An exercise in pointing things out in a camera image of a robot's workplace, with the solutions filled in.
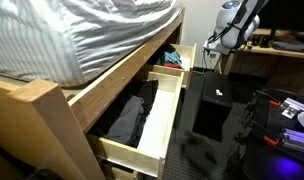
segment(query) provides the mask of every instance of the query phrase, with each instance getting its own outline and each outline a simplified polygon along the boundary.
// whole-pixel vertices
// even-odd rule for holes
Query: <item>wooden bed frame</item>
[[[183,17],[184,12],[83,89],[62,90],[49,81],[25,83],[0,77],[0,146],[64,179],[104,179],[94,155],[97,149],[89,144],[93,138],[85,133],[162,44],[179,43]],[[164,157],[154,161],[164,164]]]

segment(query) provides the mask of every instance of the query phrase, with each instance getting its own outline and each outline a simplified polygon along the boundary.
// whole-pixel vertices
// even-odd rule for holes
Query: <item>keyboard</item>
[[[294,51],[304,53],[304,44],[291,44],[286,42],[273,42],[272,48],[276,50]]]

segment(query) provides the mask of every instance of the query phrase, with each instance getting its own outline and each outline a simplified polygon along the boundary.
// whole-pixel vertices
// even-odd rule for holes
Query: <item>white wall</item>
[[[180,0],[185,7],[185,18],[181,44],[193,46],[197,43],[194,66],[202,67],[203,44],[214,31],[216,17],[220,7],[228,0]],[[210,69],[215,60],[206,57]]]

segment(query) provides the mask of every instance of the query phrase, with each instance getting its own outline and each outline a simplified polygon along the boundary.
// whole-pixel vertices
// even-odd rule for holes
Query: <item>mattress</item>
[[[79,86],[170,24],[176,0],[0,0],[0,75]]]

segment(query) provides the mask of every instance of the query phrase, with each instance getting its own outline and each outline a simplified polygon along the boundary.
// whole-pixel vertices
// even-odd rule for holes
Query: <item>floor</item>
[[[230,75],[233,108],[223,125],[222,142],[219,142],[192,132],[204,78],[203,74],[193,73],[190,89],[181,97],[163,172],[165,180],[223,179],[226,154],[234,144],[233,137],[243,130],[238,119],[253,92],[266,83],[260,78]]]

